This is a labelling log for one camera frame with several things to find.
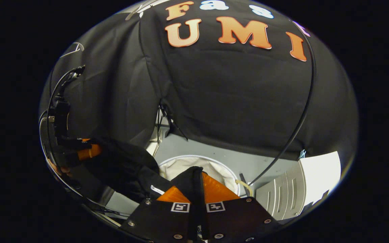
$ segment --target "hand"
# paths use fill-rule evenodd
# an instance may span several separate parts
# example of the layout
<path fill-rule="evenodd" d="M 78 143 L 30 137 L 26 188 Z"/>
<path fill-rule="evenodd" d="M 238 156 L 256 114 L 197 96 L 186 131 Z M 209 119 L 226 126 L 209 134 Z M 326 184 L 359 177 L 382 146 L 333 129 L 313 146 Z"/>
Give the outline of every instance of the hand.
<path fill-rule="evenodd" d="M 59 170 L 57 168 L 56 165 L 54 165 L 50 159 L 48 159 L 48 162 L 49 164 L 51 165 L 51 167 L 54 169 L 54 171 L 56 172 L 56 174 L 58 175 L 62 175 L 62 173 L 66 174 L 68 177 L 73 177 L 73 174 L 70 172 L 70 168 L 68 167 L 61 167 L 61 170 Z"/>

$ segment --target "black background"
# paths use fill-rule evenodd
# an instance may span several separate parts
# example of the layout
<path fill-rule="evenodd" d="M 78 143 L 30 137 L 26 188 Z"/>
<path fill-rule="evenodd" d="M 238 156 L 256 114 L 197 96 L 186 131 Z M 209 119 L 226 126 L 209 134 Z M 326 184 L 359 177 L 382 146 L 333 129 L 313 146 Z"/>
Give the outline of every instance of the black background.
<path fill-rule="evenodd" d="M 42 88 L 61 53 L 130 4 L 0 2 L 0 241 L 134 242 L 96 220 L 55 182 L 37 130 Z M 314 32 L 337 55 L 358 98 L 361 143 L 341 187 L 312 214 L 265 241 L 389 241 L 389 152 L 381 145 L 389 141 L 384 123 L 389 120 L 389 7 L 362 1 L 266 5 Z"/>

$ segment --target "fisheye lens view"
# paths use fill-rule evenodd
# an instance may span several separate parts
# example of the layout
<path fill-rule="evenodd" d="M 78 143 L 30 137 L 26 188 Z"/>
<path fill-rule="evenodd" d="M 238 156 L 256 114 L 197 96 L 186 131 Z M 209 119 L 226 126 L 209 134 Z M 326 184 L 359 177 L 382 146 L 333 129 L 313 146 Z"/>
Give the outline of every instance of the fisheye lens view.
<path fill-rule="evenodd" d="M 340 187 L 358 149 L 352 82 L 315 34 L 251 0 L 116 9 L 49 67 L 42 163 L 133 240 L 285 231 Z"/>

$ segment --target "black strap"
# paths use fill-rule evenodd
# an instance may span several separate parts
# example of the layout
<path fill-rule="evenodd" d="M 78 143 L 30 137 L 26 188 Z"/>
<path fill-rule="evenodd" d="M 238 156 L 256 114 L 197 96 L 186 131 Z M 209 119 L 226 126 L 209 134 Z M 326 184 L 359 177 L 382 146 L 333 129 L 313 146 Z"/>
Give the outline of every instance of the black strap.
<path fill-rule="evenodd" d="M 192 166 L 171 180 L 171 183 L 191 202 L 188 238 L 193 241 L 198 238 L 198 225 L 202 226 L 202 231 L 205 229 L 202 235 L 204 233 L 209 235 L 209 232 L 206 232 L 208 224 L 202 169 L 202 167 Z"/>

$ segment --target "gray surface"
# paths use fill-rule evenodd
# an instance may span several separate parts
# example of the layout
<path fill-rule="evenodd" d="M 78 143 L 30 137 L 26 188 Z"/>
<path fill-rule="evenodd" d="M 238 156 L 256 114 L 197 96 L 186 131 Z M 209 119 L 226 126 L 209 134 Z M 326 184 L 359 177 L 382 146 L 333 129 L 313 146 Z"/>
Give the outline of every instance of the gray surface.
<path fill-rule="evenodd" d="M 174 134 L 170 134 L 166 138 L 163 137 L 154 158 L 160 164 L 169 158 L 188 154 L 202 155 L 220 161 L 228 166 L 237 177 L 243 173 L 247 183 L 254 180 L 274 160 L 274 158 L 240 153 L 194 140 L 186 141 L 185 138 Z M 297 161 L 279 159 L 251 188 L 255 191 L 297 164 Z"/>
<path fill-rule="evenodd" d="M 120 213 L 130 215 L 139 206 L 139 203 L 129 199 L 128 197 L 114 192 L 106 207 Z"/>

